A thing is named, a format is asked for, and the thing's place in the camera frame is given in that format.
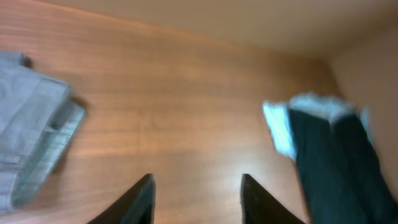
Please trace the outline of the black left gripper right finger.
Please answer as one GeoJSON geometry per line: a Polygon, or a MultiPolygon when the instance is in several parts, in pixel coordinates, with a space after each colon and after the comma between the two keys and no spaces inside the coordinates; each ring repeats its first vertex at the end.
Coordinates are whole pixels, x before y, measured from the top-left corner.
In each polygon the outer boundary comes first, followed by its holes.
{"type": "Polygon", "coordinates": [[[240,200],[243,224],[305,224],[249,174],[242,176],[240,200]]]}

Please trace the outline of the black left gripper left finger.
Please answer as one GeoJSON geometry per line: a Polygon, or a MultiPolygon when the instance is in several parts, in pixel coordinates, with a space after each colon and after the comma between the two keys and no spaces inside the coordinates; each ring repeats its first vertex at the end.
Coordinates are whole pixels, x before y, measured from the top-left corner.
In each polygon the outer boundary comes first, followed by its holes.
{"type": "Polygon", "coordinates": [[[153,224],[155,180],[146,174],[88,224],[153,224]]]}

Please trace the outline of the grey cotton shorts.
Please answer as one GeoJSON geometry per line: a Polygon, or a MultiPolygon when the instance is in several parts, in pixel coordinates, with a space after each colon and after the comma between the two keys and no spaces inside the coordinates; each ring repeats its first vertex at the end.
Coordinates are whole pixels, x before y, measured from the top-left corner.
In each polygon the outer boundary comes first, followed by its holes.
{"type": "Polygon", "coordinates": [[[85,116],[67,82],[28,62],[20,52],[1,52],[1,213],[37,195],[85,116]]]}

